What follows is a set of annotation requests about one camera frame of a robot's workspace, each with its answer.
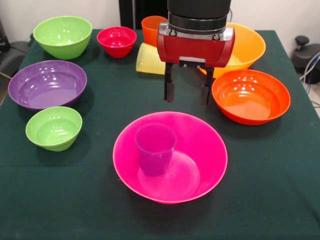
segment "dark green tablecloth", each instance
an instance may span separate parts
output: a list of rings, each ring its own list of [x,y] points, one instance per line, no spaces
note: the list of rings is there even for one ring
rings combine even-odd
[[[289,111],[261,126],[200,107],[205,77],[174,69],[174,103],[163,76],[136,72],[142,34],[129,56],[109,57],[94,30],[72,62],[88,84],[74,105],[83,129],[66,151],[36,147],[25,136],[33,115],[9,97],[0,109],[0,239],[320,239],[320,121],[274,31],[260,31],[266,53],[252,67],[290,91]],[[34,42],[21,67],[53,59]],[[158,111],[195,115],[223,137],[229,154],[221,183],[208,195],[161,205],[131,192],[112,163],[116,137],[131,121]]]

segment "bowl rim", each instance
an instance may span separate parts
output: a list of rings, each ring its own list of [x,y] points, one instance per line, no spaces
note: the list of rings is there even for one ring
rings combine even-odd
[[[206,126],[208,126],[209,128],[211,128],[215,133],[216,133],[216,136],[219,138],[219,140],[222,142],[223,144],[223,151],[225,153],[225,165],[224,165],[224,169],[223,169],[223,173],[221,174],[220,178],[218,179],[218,181],[212,185],[207,191],[199,194],[198,196],[194,196],[194,197],[189,197],[189,198],[186,198],[184,200],[174,200],[174,201],[170,201],[170,200],[159,200],[159,199],[156,199],[156,198],[153,198],[153,197],[150,197],[150,196],[147,196],[145,194],[142,194],[141,192],[137,191],[136,189],[134,189],[133,187],[131,187],[126,181],[124,181],[123,177],[120,175],[118,169],[117,169],[117,165],[116,165],[116,158],[115,158],[115,152],[116,152],[116,146],[118,145],[118,141],[120,140],[120,137],[122,137],[122,135],[124,134],[124,132],[129,129],[133,124],[135,124],[136,122],[140,121],[142,118],[146,118],[148,116],[151,116],[151,115],[157,115],[157,114],[175,114],[175,115],[182,115],[182,116],[188,116],[190,118],[193,118],[193,119],[196,119],[197,121],[200,121],[202,122],[203,124],[205,124]],[[130,122],[120,133],[119,135],[117,136],[115,142],[114,142],[114,145],[113,145],[113,149],[112,149],[112,162],[113,162],[113,167],[115,169],[115,172],[116,174],[118,175],[118,177],[120,178],[120,180],[124,183],[124,185],[126,185],[130,190],[132,190],[134,193],[146,198],[146,199],[149,199],[149,200],[152,200],[152,201],[155,201],[157,203],[161,203],[161,204],[180,204],[180,203],[185,203],[185,202],[189,202],[189,201],[192,201],[192,200],[195,200],[195,199],[198,199],[198,198],[201,198],[203,196],[205,196],[206,194],[208,194],[209,192],[211,192],[222,180],[222,178],[225,176],[226,174],[226,171],[227,171],[227,167],[228,167],[228,150],[227,150],[227,146],[226,146],[226,143],[225,141],[223,140],[223,138],[221,137],[221,135],[219,134],[219,132],[213,127],[211,126],[209,123],[207,123],[206,121],[202,120],[201,118],[199,117],[196,117],[196,116],[193,116],[191,114],[188,114],[188,113],[184,113],[184,112],[179,112],[179,111],[158,111],[158,112],[153,112],[153,113],[149,113],[149,114],[146,114],[146,115],[143,115],[135,120],[133,120],[132,122]]]
[[[36,142],[36,141],[32,140],[32,139],[29,137],[28,133],[27,133],[27,129],[28,129],[28,126],[30,125],[30,122],[31,122],[34,118],[36,118],[38,115],[43,114],[44,112],[50,111],[50,110],[52,110],[52,109],[58,109],[58,108],[59,108],[59,109],[61,109],[61,108],[67,109],[68,111],[74,112],[74,113],[76,113],[77,116],[79,116],[79,119],[80,119],[80,127],[78,128],[78,130],[76,131],[76,133],[75,133],[70,139],[65,140],[65,141],[63,141],[63,142],[60,142],[60,143],[58,143],[58,144],[54,144],[54,145],[52,145],[52,144],[42,144],[42,143],[39,143],[39,142]],[[47,147],[54,148],[54,147],[57,147],[57,146],[59,146],[59,145],[61,145],[61,144],[65,144],[65,143],[67,143],[68,141],[70,141],[71,139],[73,139],[74,137],[78,136],[78,134],[79,134],[80,131],[81,131],[82,125],[83,125],[82,116],[81,116],[80,113],[79,113],[78,111],[76,111],[75,109],[73,109],[73,108],[71,108],[71,107],[67,107],[67,106],[52,106],[52,107],[48,107],[48,108],[46,108],[46,109],[44,109],[44,110],[41,110],[41,111],[37,112],[35,115],[33,115],[33,116],[29,119],[29,121],[27,122],[27,124],[26,124],[26,126],[25,126],[25,135],[26,135],[26,137],[29,139],[30,142],[32,142],[33,144],[35,144],[35,145],[37,145],[37,146],[40,146],[40,147],[42,147],[42,148],[47,148]]]
[[[75,42],[73,42],[73,43],[71,43],[71,44],[68,44],[68,45],[59,45],[59,46],[57,46],[57,45],[47,44],[47,43],[44,43],[44,42],[42,42],[42,41],[39,41],[39,39],[37,38],[37,36],[36,36],[36,34],[35,34],[36,29],[37,29],[41,24],[44,24],[44,23],[46,23],[46,22],[49,22],[49,21],[51,21],[51,20],[53,20],[53,19],[61,19],[61,18],[81,19],[81,20],[83,20],[83,21],[85,21],[86,23],[89,24],[89,26],[90,26],[90,31],[89,31],[89,33],[88,33],[82,40],[75,41]],[[33,34],[34,39],[35,39],[39,44],[42,44],[42,45],[45,45],[45,46],[49,46],[49,47],[66,47],[66,46],[72,46],[72,45],[78,44],[78,43],[82,42],[83,40],[87,39],[88,37],[90,37],[90,35],[92,34],[92,29],[93,29],[93,28],[92,28],[92,24],[91,24],[91,22],[89,22],[87,19],[85,19],[85,18],[83,18],[83,17],[79,17],[79,16],[64,15],[64,16],[51,17],[51,18],[48,18],[48,19],[40,22],[38,25],[35,26],[32,34]]]
[[[229,63],[228,63],[225,67],[227,67],[227,66],[242,66],[242,65],[248,65],[248,64],[254,63],[254,62],[256,62],[258,59],[260,59],[260,58],[266,53],[266,49],[267,49],[266,41],[265,41],[265,39],[264,39],[257,31],[253,30],[252,28],[250,28],[250,27],[248,27],[248,26],[245,26],[245,25],[242,25],[242,24],[236,23],[236,22],[227,22],[227,23],[226,23],[226,26],[227,26],[227,27],[238,26],[238,27],[242,27],[242,28],[244,28],[244,29],[247,29],[247,30],[249,30],[249,31],[251,31],[251,32],[254,32],[254,33],[258,36],[258,38],[261,39],[261,41],[262,41],[262,43],[263,43],[263,51],[262,51],[262,53],[261,53],[259,56],[257,56],[256,58],[254,58],[254,59],[252,59],[252,60],[250,60],[250,61],[244,61],[244,62],[241,62],[241,64],[239,64],[239,63],[229,64]]]
[[[31,64],[31,65],[28,65],[28,66],[22,68],[22,69],[19,70],[19,71],[12,77],[12,79],[10,80],[10,82],[9,82],[9,84],[8,84],[8,88],[7,88],[7,89],[8,89],[8,94],[9,94],[10,98],[11,98],[16,104],[18,104],[18,105],[20,105],[20,106],[22,106],[22,107],[24,107],[24,108],[27,108],[27,109],[33,109],[33,110],[35,110],[35,111],[41,111],[41,110],[47,109],[47,107],[46,107],[46,108],[38,108],[38,107],[32,107],[32,106],[28,106],[28,105],[26,105],[26,104],[22,104],[21,102],[18,102],[18,101],[12,96],[12,93],[11,93],[11,85],[13,84],[13,82],[15,81],[15,79],[17,78],[17,76],[18,76],[18,74],[19,74],[20,72],[22,72],[22,71],[24,71],[24,70],[26,70],[26,69],[29,69],[29,68],[31,68],[31,67],[33,67],[33,66],[35,66],[35,65],[42,64],[42,63],[46,63],[46,62],[63,62],[63,63],[68,63],[68,64],[71,64],[71,65],[74,65],[75,67],[79,68],[79,69],[83,72],[83,74],[84,74],[84,76],[85,76],[85,78],[84,78],[84,85],[83,85],[82,90],[79,92],[79,94],[77,94],[77,95],[75,96],[75,98],[71,99],[71,100],[68,101],[68,102],[65,102],[65,103],[61,104],[60,106],[63,106],[63,105],[66,105],[66,104],[72,102],[74,99],[78,98],[78,97],[84,92],[84,90],[86,89],[87,83],[88,83],[88,78],[87,78],[87,74],[86,74],[85,70],[84,70],[82,67],[80,67],[79,65],[77,65],[77,64],[75,64],[75,63],[73,63],[73,62],[71,62],[71,61],[66,61],[66,60],[57,60],[57,59],[55,59],[55,60],[39,61],[39,62],[33,63],[33,64]]]
[[[132,30],[131,28],[126,27],[126,26],[110,26],[110,27],[107,27],[107,28],[102,29],[102,30],[99,31],[99,33],[96,35],[96,40],[98,41],[98,43],[99,43],[100,45],[102,45],[102,46],[104,46],[104,47],[107,47],[107,48],[111,48],[111,46],[106,45],[106,44],[102,43],[101,41],[99,41],[99,35],[100,35],[101,33],[103,33],[104,31],[109,30],[109,29],[113,29],[113,28],[127,29],[127,30],[129,30],[130,32],[134,33],[134,40],[133,40],[131,43],[129,43],[129,44],[125,45],[125,46],[112,47],[113,49],[128,48],[128,47],[134,45],[135,42],[137,41],[137,38],[138,38],[137,33],[136,33],[134,30]]]
[[[271,79],[273,79],[273,81],[276,81],[278,82],[281,86],[282,86],[282,89],[284,90],[284,92],[286,93],[287,97],[288,97],[288,105],[285,107],[285,109],[283,111],[281,111],[280,113],[278,113],[277,115],[273,116],[273,117],[268,117],[266,119],[261,119],[261,120],[258,120],[258,119],[251,119],[251,118],[247,118],[247,117],[242,117],[242,116],[238,116],[228,110],[226,110],[223,106],[220,105],[220,102],[217,100],[217,95],[215,94],[214,92],[214,86],[215,84],[219,84],[219,81],[221,81],[221,79],[223,79],[223,77],[229,73],[233,73],[233,72],[251,72],[251,73],[258,73],[258,74],[262,74],[262,75],[265,75]],[[215,101],[215,103],[218,105],[219,108],[223,109],[224,111],[226,111],[228,114],[232,115],[232,116],[235,116],[237,118],[241,118],[245,121],[250,121],[250,122],[255,122],[255,123],[264,123],[266,121],[270,122],[270,121],[273,121],[279,117],[281,117],[282,115],[284,115],[290,108],[290,105],[291,105],[291,95],[290,95],[290,92],[289,90],[287,89],[287,87],[279,80],[277,79],[276,77],[270,75],[270,74],[267,74],[265,72],[262,72],[262,71],[258,71],[258,70],[252,70],[252,69],[239,69],[239,70],[234,70],[234,71],[229,71],[229,72],[226,72],[224,73],[222,76],[218,77],[212,84],[211,86],[211,93],[212,93],[212,96],[213,96],[213,99]]]

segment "lime green bowl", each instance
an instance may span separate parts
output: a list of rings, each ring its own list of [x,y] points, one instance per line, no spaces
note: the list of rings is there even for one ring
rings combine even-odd
[[[79,57],[88,46],[92,25],[77,16],[57,16],[37,25],[34,39],[52,56],[61,60]]]
[[[27,138],[44,149],[60,152],[69,148],[82,127],[81,115],[66,106],[54,106],[36,113],[27,123]]]

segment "plastic cup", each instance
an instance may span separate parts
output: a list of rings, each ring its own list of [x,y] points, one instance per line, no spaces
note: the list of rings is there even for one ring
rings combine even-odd
[[[168,20],[163,16],[148,16],[141,22],[144,42],[151,46],[157,46],[158,28],[161,22]]]
[[[162,124],[148,124],[135,135],[139,165],[147,176],[160,176],[167,170],[177,142],[175,132]]]
[[[160,60],[156,47],[142,43],[136,58],[135,70],[149,74],[165,74],[166,63]]]

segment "bowl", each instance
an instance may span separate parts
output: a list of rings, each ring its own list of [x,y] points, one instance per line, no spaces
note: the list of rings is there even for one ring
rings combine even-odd
[[[13,101],[31,111],[71,106],[87,85],[85,71],[63,60],[41,61],[20,70],[8,85]]]
[[[89,21],[77,16],[57,16],[37,25],[34,39],[57,59],[79,57],[88,46],[92,32]]]
[[[289,109],[287,88],[275,77],[255,70],[230,71],[213,82],[212,95],[221,111],[244,125],[261,125]]]
[[[113,58],[127,56],[137,40],[135,31],[124,26],[103,29],[96,36],[103,49]]]
[[[166,171],[149,176],[142,171],[135,141],[143,126],[156,124],[174,131],[176,142]],[[214,189],[228,164],[221,136],[205,121],[182,112],[156,112],[130,123],[117,137],[113,165],[121,181],[142,197],[161,204],[179,204]]]
[[[234,22],[228,22],[226,25],[234,27],[234,47],[226,67],[214,68],[213,77],[215,79],[230,71],[248,69],[255,61],[261,58],[266,51],[266,43],[256,31]]]
[[[81,115],[66,106],[50,107],[36,113],[27,123],[27,138],[49,151],[60,152],[69,148],[82,127]]]

